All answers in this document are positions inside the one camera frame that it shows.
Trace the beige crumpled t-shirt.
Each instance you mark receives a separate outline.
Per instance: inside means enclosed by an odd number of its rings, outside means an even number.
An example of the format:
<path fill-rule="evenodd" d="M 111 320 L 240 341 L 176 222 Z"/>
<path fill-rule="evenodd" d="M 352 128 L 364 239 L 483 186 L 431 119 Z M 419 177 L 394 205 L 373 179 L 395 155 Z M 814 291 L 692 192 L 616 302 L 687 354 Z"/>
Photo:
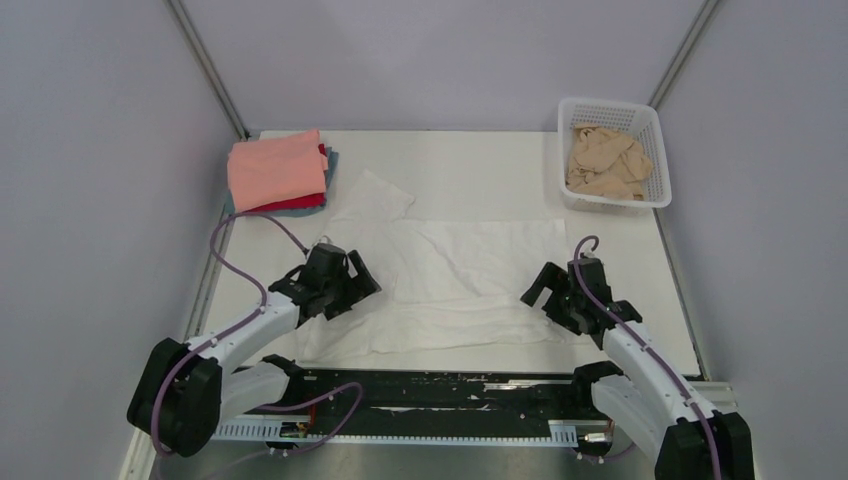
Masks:
<path fill-rule="evenodd" d="M 643 201 L 642 184 L 654 164 L 631 135 L 596 124 L 579 124 L 572 129 L 566 167 L 566 188 L 575 194 Z"/>

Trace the white t-shirt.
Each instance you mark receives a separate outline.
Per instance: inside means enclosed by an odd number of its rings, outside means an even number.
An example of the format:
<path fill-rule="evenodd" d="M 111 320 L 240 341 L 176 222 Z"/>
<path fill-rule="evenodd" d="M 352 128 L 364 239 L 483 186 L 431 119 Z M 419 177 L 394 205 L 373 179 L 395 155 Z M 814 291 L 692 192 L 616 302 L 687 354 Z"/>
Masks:
<path fill-rule="evenodd" d="M 462 222 L 408 217 L 413 195 L 364 171 L 324 236 L 357 251 L 380 292 L 298 330 L 309 361 L 480 345 L 585 344 L 521 302 L 547 262 L 563 265 L 560 219 Z"/>

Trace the aluminium frame rail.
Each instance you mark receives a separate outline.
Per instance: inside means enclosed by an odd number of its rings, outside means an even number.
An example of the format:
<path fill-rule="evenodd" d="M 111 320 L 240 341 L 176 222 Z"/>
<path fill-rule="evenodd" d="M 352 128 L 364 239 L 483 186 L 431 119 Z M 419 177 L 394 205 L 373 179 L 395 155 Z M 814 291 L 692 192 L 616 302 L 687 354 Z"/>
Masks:
<path fill-rule="evenodd" d="M 308 403 L 349 383 L 364 396 L 341 428 L 354 436 L 541 437 L 551 420 L 608 420 L 593 406 L 590 386 L 623 372 L 612 362 L 584 365 L 574 374 L 484 374 L 400 370 L 336 370 L 294 368 L 282 400 L 244 410 L 249 416 L 280 415 L 271 407 Z M 224 422 L 219 374 L 180 380 L 165 394 L 159 416 L 159 439 L 172 451 L 196 451 Z M 159 387 L 144 380 L 127 417 L 151 433 L 153 403 Z M 293 410 L 309 415 L 305 431 L 329 434 L 341 424 L 358 395 L 342 395 L 336 403 L 321 400 Z"/>

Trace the pink folded t-shirt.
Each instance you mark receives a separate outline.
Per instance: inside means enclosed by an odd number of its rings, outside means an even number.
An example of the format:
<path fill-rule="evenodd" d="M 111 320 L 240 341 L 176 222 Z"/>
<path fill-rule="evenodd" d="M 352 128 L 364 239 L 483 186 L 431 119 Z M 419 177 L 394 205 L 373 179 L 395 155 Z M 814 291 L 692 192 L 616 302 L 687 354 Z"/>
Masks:
<path fill-rule="evenodd" d="M 234 144 L 227 160 L 234 211 L 324 194 L 329 160 L 320 144 L 317 129 Z"/>

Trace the red folded t-shirt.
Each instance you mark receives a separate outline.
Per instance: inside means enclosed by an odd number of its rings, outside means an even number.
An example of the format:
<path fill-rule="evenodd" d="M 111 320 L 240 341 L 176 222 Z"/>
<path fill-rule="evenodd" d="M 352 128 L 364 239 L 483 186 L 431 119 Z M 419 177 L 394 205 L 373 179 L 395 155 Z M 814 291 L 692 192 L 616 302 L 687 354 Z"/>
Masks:
<path fill-rule="evenodd" d="M 318 144 L 318 150 L 327 160 L 327 168 L 324 170 L 325 187 L 323 192 L 268 203 L 254 207 L 250 209 L 250 212 L 275 213 L 281 216 L 305 216 L 313 211 L 323 209 L 327 203 L 327 190 L 331 184 L 331 174 L 334 172 L 334 167 L 330 165 L 330 155 L 324 143 Z"/>

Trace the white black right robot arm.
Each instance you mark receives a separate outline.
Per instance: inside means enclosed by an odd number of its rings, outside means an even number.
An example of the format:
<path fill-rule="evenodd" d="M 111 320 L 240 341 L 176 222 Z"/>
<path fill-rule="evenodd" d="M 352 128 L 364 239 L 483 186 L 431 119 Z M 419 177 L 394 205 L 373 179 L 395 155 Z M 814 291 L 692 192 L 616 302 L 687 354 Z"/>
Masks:
<path fill-rule="evenodd" d="M 654 345 L 637 309 L 616 300 L 602 262 L 546 263 L 522 303 L 590 337 L 607 360 L 573 372 L 571 403 L 584 417 L 605 415 L 652 460 L 657 479 L 753 479 L 752 435 L 737 412 L 723 413 Z"/>

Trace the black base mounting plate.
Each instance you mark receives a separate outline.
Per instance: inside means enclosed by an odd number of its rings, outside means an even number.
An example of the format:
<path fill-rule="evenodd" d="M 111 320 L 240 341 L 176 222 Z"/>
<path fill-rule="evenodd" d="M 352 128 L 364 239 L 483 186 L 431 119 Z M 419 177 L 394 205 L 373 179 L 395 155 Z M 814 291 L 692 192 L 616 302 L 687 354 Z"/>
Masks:
<path fill-rule="evenodd" d="M 307 431 L 377 438 L 529 438 L 555 422 L 605 432 L 571 374 L 311 368 L 276 406 L 308 416 Z"/>

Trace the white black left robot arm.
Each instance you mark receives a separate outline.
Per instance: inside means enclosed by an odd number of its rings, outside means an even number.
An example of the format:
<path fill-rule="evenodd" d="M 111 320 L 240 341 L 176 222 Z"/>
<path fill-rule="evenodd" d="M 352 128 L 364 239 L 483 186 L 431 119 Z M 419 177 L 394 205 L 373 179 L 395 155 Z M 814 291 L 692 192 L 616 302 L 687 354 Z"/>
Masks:
<path fill-rule="evenodd" d="M 254 410 L 292 414 L 306 399 L 305 371 L 268 355 L 243 364 L 271 341 L 315 317 L 332 320 L 380 292 L 356 250 L 318 243 L 304 264 L 259 288 L 259 300 L 220 331 L 152 349 L 127 409 L 128 422 L 165 455 L 198 453 L 223 422 Z"/>

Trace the white plastic laundry basket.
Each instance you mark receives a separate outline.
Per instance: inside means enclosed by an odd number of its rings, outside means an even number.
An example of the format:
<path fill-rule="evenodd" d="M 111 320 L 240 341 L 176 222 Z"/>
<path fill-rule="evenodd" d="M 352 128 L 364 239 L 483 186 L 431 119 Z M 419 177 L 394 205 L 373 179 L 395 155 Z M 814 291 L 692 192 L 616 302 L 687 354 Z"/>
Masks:
<path fill-rule="evenodd" d="M 558 181 L 567 208 L 641 213 L 671 204 L 658 113 L 642 104 L 567 97 L 558 105 Z"/>

